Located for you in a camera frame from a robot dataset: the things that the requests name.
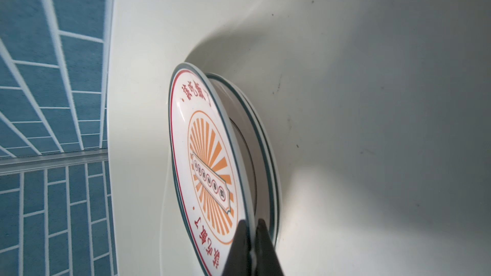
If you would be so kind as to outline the white plate green flower outline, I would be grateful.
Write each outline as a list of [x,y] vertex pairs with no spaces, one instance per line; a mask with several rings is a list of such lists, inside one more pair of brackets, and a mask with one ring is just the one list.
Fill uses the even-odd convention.
[[254,217],[267,225],[272,245],[280,233],[281,187],[266,129],[245,93],[217,74],[208,74],[228,114],[248,175]]

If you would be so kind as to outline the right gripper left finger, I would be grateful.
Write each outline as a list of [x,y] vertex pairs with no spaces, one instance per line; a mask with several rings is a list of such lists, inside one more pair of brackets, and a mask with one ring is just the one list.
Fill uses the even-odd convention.
[[250,276],[252,273],[250,251],[249,227],[245,220],[241,220],[237,225],[222,275]]

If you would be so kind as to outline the white plastic bin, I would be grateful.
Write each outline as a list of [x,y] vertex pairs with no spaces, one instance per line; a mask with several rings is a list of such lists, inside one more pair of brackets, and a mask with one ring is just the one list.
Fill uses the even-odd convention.
[[171,171],[183,62],[264,124],[285,275],[490,274],[490,0],[114,0],[119,275],[202,273]]

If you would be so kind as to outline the orange sunburst plate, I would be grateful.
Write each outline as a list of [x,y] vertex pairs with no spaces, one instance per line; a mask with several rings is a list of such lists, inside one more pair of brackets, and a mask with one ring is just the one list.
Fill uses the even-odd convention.
[[254,224],[246,169],[217,90],[181,63],[169,89],[173,179],[181,215],[205,275],[221,275],[240,221]]

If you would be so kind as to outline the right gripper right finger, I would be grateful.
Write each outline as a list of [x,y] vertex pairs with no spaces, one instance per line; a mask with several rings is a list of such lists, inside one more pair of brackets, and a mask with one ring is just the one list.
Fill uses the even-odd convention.
[[260,218],[254,243],[257,276],[284,276],[280,261],[270,239],[265,221]]

